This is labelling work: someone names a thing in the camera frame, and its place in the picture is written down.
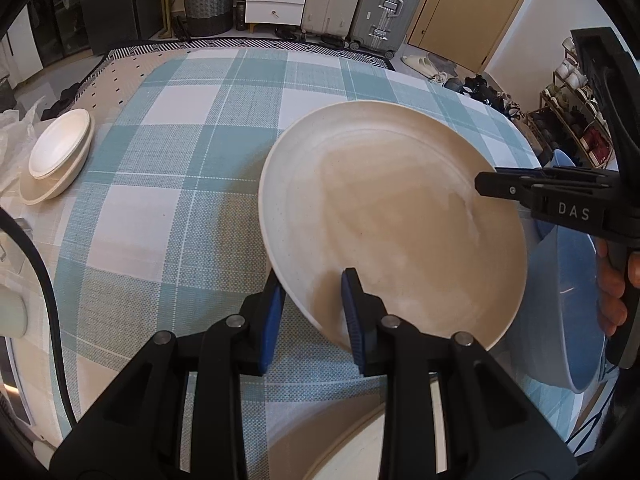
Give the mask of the right hand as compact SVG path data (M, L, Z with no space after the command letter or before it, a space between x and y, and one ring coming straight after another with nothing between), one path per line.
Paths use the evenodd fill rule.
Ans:
M627 308L623 303L626 281L608 260L608 244L596 239L597 282L600 289L598 323L605 336L612 337L626 322Z

